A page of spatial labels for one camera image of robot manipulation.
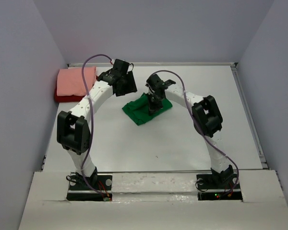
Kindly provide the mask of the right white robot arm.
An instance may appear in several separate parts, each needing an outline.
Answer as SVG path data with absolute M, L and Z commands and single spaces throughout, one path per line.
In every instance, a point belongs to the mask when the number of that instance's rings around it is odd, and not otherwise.
M 218 189 L 224 189 L 232 184 L 227 193 L 231 193 L 239 181 L 239 172 L 236 163 L 221 150 L 221 129 L 223 117 L 213 96 L 198 96 L 185 89 L 182 78 L 179 78 L 182 86 L 175 81 L 163 81 L 157 71 L 146 80 L 148 93 L 148 114 L 154 115 L 163 109 L 163 101 L 168 99 L 185 107 L 197 133 L 199 133 L 207 146 L 211 162 L 211 174 L 208 183 Z

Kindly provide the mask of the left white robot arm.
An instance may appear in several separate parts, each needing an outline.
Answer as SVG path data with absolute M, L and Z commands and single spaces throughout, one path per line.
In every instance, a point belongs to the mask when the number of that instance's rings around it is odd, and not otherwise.
M 97 183 L 97 167 L 91 160 L 90 149 L 94 134 L 94 114 L 113 95 L 124 96 L 137 92 L 131 64 L 116 59 L 107 71 L 97 76 L 86 96 L 69 111 L 61 111 L 57 117 L 57 142 L 65 149 L 75 166 L 69 180 L 94 190 Z

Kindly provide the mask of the green t-shirt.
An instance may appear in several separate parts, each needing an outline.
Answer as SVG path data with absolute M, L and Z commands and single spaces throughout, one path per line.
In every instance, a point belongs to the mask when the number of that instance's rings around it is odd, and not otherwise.
M 149 115 L 148 109 L 148 99 L 145 93 L 143 93 L 138 99 L 135 101 L 130 101 L 126 103 L 122 110 L 123 112 L 138 126 L 143 125 L 160 114 L 168 111 L 173 107 L 172 103 L 165 99 L 162 102 L 163 108 L 152 115 Z

